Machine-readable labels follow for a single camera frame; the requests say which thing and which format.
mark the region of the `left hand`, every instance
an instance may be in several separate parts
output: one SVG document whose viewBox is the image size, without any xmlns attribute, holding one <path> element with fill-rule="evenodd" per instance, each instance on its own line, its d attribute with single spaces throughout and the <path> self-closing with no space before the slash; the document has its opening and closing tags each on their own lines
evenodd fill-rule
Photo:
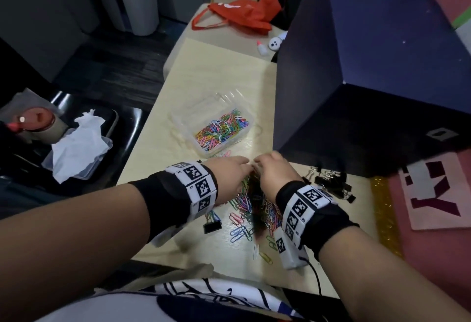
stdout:
<svg viewBox="0 0 471 322">
<path fill-rule="evenodd" d="M 203 162 L 216 177 L 218 198 L 215 206 L 234 199 L 242 191 L 242 181 L 253 170 L 249 159 L 243 156 L 212 157 Z"/>
</svg>

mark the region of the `dark blue box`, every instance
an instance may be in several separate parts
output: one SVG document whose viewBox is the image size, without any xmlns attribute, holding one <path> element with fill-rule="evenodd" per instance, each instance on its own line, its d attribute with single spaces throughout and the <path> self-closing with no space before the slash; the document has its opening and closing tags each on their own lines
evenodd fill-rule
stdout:
<svg viewBox="0 0 471 322">
<path fill-rule="evenodd" d="M 471 143 L 471 57 L 435 0 L 302 0 L 282 43 L 273 148 L 360 176 Z"/>
</svg>

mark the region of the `light wood desk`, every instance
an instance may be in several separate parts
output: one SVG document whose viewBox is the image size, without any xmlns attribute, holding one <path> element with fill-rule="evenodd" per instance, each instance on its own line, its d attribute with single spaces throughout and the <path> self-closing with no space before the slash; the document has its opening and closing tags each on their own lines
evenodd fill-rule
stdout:
<svg viewBox="0 0 471 322">
<path fill-rule="evenodd" d="M 182 159 L 198 159 L 196 152 L 174 129 L 169 112 L 174 105 L 201 96 L 204 91 L 238 89 L 251 105 L 256 125 L 243 141 L 230 147 L 231 155 L 244 155 L 252 159 L 270 151 L 275 112 L 275 78 L 274 63 L 186 39 L 118 183 L 147 177 Z M 309 170 L 308 166 L 293 166 L 302 175 Z M 351 205 L 345 201 L 341 201 L 340 205 L 354 222 L 377 239 L 369 180 L 348 176 L 348 183 L 352 185 L 357 199 Z M 271 257 L 272 265 L 260 256 L 253 258 L 255 241 L 249 242 L 242 238 L 231 243 L 230 232 L 235 226 L 229 221 L 228 215 L 233 211 L 229 204 L 215 209 L 221 217 L 222 230 L 204 235 L 203 224 L 206 221 L 201 217 L 161 248 L 147 244 L 133 259 L 177 268 L 211 263 L 215 271 L 224 275 L 317 293 L 314 272 L 309 267 L 284 270 L 278 252 L 268 246 L 265 235 L 259 241 L 259 249 Z M 310 250 L 309 256 L 319 274 L 323 295 L 338 297 Z"/>
</svg>

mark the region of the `black cable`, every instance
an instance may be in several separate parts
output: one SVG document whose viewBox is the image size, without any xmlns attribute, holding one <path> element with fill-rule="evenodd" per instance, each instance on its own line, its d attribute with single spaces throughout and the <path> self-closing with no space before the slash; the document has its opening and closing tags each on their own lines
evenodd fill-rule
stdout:
<svg viewBox="0 0 471 322">
<path fill-rule="evenodd" d="M 299 260 L 303 260 L 303 261 L 307 262 L 307 263 L 309 264 L 309 266 L 311 267 L 312 271 L 314 271 L 314 273 L 315 273 L 315 278 L 317 279 L 317 288 L 319 289 L 319 296 L 322 296 L 322 292 L 321 292 L 321 281 L 319 281 L 319 276 L 317 275 L 317 271 L 315 270 L 314 266 L 312 266 L 312 264 L 309 262 L 308 259 L 299 257 Z"/>
</svg>

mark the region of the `plastic tray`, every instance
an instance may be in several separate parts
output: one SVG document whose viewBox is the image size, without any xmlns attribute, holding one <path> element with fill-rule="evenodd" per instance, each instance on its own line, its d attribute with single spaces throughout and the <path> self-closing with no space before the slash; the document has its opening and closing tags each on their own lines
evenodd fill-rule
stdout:
<svg viewBox="0 0 471 322">
<path fill-rule="evenodd" d="M 247 101 L 238 90 L 232 90 L 225 93 L 212 92 L 206 93 L 200 99 L 185 103 L 184 105 L 174 109 L 170 113 L 170 116 L 185 140 L 191 143 L 195 151 L 200 156 L 208 158 L 228 146 L 231 146 L 233 143 L 236 143 L 248 134 L 255 122 L 253 115 L 247 107 Z M 249 122 L 249 125 L 224 143 L 209 151 L 205 151 L 199 145 L 195 135 L 204 127 L 208 126 L 211 121 L 219 119 L 221 116 L 234 109 L 238 109 L 240 111 L 241 116 Z"/>
<path fill-rule="evenodd" d="M 74 132 L 75 129 L 68 129 L 64 136 Z M 113 141 L 112 139 L 108 138 L 108 137 L 104 137 L 104 136 L 101 136 L 101 138 L 103 139 L 103 141 L 108 145 L 108 147 L 111 149 L 111 147 L 113 147 Z M 93 172 L 95 172 L 95 170 L 97 169 L 98 165 L 100 164 L 100 162 L 102 161 L 103 157 L 105 156 L 105 154 L 107 154 L 109 152 L 109 150 L 107 152 L 105 152 L 104 154 L 100 155 L 100 156 L 97 156 L 97 158 L 95 158 L 95 161 L 93 161 L 91 164 L 89 164 L 83 171 L 81 171 L 79 174 L 75 175 L 75 176 L 72 176 L 73 178 L 77 178 L 77 179 L 81 179 L 81 180 L 88 180 L 91 178 Z M 44 161 L 42 162 L 41 164 L 45 169 L 48 169 L 50 171 L 52 171 L 52 151 L 46 156 L 46 158 L 44 159 Z"/>
</svg>

